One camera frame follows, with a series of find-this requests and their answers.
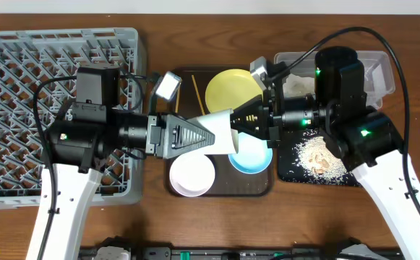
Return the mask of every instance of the blue bowl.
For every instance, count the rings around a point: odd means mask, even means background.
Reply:
[[[267,148],[267,142],[249,134],[239,133],[239,152],[229,155],[229,161],[242,173],[262,172],[273,160],[273,150]]]

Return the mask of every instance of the gray plastic dish rack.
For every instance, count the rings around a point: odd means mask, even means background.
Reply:
[[[0,32],[0,209],[39,205],[41,145],[33,118],[33,91],[43,81],[76,74],[80,64],[111,63],[145,75],[147,54],[133,28]],[[140,96],[122,79],[121,104]],[[61,104],[76,95],[76,81],[42,90],[38,108],[45,129]],[[142,106],[135,112],[142,112]],[[71,120],[71,110],[66,120]],[[142,197],[143,161],[117,150],[107,160],[93,205],[133,204]]]

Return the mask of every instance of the brown tray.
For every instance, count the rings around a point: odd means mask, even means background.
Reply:
[[[210,80],[218,73],[227,69],[246,69],[248,66],[196,66],[179,68],[173,71],[182,78],[182,84],[174,101],[170,104],[170,109],[185,118],[194,118],[209,113],[205,105],[205,90]],[[197,98],[197,92],[192,80],[194,75],[195,83],[202,102],[202,108]],[[215,166],[215,182],[202,196],[263,196],[273,187],[273,163],[261,173],[245,174],[235,169],[229,162],[228,155],[209,155],[210,160]],[[166,162],[165,186],[168,191],[176,196],[181,196],[169,181],[169,168],[174,159]]]

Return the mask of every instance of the yellow plate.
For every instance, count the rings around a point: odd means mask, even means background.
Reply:
[[[236,109],[262,91],[252,75],[243,69],[229,69],[213,77],[205,92],[205,102],[211,113]]]

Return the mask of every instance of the clear plastic container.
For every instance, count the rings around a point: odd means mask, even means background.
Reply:
[[[277,53],[274,63],[285,61],[287,65],[293,63],[304,52]],[[307,56],[295,66],[291,73],[300,77],[314,77],[316,51]],[[364,65],[364,91],[367,93],[367,105],[379,109],[382,98],[395,92],[395,80],[391,69],[390,58],[384,51],[357,51],[358,59]]]

